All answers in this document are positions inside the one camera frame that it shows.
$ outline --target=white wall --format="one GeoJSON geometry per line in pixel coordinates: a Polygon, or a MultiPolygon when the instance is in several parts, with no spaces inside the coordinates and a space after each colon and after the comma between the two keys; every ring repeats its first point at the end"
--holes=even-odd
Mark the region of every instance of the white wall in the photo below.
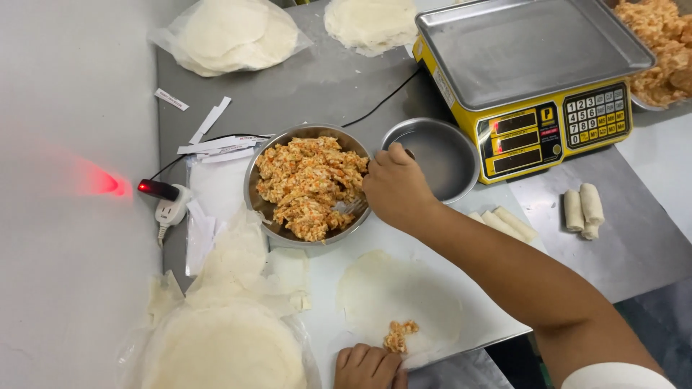
{"type": "Polygon", "coordinates": [[[187,5],[0,3],[0,388],[114,386],[161,269],[153,203],[132,193],[158,169],[145,35],[187,5]]]}

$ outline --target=digital scale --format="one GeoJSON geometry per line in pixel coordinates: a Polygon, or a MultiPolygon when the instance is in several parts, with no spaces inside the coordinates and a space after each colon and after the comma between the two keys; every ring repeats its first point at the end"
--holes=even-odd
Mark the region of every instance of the digital scale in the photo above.
{"type": "Polygon", "coordinates": [[[625,76],[655,56],[600,0],[476,0],[419,13],[413,46],[485,184],[627,138],[625,76]]]}

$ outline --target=stainless steel bowl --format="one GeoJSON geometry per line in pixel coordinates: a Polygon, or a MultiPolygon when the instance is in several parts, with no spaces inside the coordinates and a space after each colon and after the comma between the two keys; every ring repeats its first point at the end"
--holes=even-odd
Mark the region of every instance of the stainless steel bowl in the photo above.
{"type": "Polygon", "coordinates": [[[415,118],[395,125],[382,140],[409,149],[435,197],[445,204],[461,199],[478,181],[478,150],[459,127],[437,119],[415,118]]]}
{"type": "MultiPolygon", "coordinates": [[[[322,246],[322,242],[306,242],[303,239],[296,237],[291,230],[280,226],[274,220],[274,210],[276,209],[276,204],[272,204],[269,201],[263,200],[260,194],[257,192],[257,181],[260,178],[260,171],[257,169],[255,162],[260,154],[264,153],[274,145],[287,145],[293,138],[317,138],[320,136],[331,136],[336,138],[339,145],[342,147],[343,151],[349,152],[354,151],[359,156],[366,156],[372,159],[372,155],[365,149],[360,142],[358,142],[354,137],[345,133],[343,128],[328,125],[328,124],[304,124],[289,128],[279,134],[274,135],[272,139],[266,141],[253,155],[252,161],[248,166],[248,170],[245,173],[244,185],[244,196],[245,204],[247,204],[248,209],[258,210],[262,212],[267,220],[271,220],[271,224],[262,223],[262,230],[269,236],[282,243],[288,244],[290,246],[297,247],[309,247],[309,246],[322,246]]],[[[370,207],[357,212],[355,220],[351,223],[349,228],[345,230],[331,230],[327,232],[324,244],[330,244],[337,242],[345,238],[350,233],[354,232],[358,226],[360,226],[365,218],[370,214],[370,207]]]]}

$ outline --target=white sleeve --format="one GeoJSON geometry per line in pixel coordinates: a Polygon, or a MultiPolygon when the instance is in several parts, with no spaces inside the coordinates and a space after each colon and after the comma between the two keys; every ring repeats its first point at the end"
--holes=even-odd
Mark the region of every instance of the white sleeve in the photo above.
{"type": "Polygon", "coordinates": [[[570,374],[562,389],[675,389],[662,375],[622,362],[597,363],[570,374]]]}

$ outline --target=person's right hand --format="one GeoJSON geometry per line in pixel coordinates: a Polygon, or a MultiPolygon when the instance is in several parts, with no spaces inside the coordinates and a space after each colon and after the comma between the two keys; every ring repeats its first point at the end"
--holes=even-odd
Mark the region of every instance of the person's right hand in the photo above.
{"type": "Polygon", "coordinates": [[[370,208],[390,226],[411,234],[417,222],[440,204],[426,183],[426,178],[400,143],[388,151],[380,150],[367,166],[363,192],[370,208]]]}
{"type": "Polygon", "coordinates": [[[401,357],[380,347],[359,343],[336,357],[334,389],[406,389],[408,376],[399,370],[401,357]]]}

